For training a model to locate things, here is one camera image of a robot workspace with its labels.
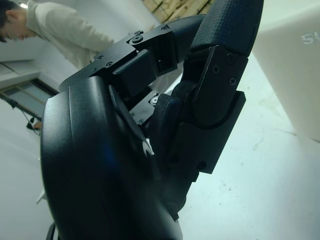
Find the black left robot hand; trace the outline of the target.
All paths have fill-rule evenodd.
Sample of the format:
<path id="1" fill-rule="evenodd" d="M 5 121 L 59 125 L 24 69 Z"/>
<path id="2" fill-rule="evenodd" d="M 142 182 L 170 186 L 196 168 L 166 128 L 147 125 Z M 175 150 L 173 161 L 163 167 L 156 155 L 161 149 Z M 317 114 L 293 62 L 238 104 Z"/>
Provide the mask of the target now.
<path id="1" fill-rule="evenodd" d="M 61 240 L 181 240 L 179 211 L 211 174 L 245 104 L 237 87 L 264 2 L 137 31 L 46 102 L 40 160 Z"/>

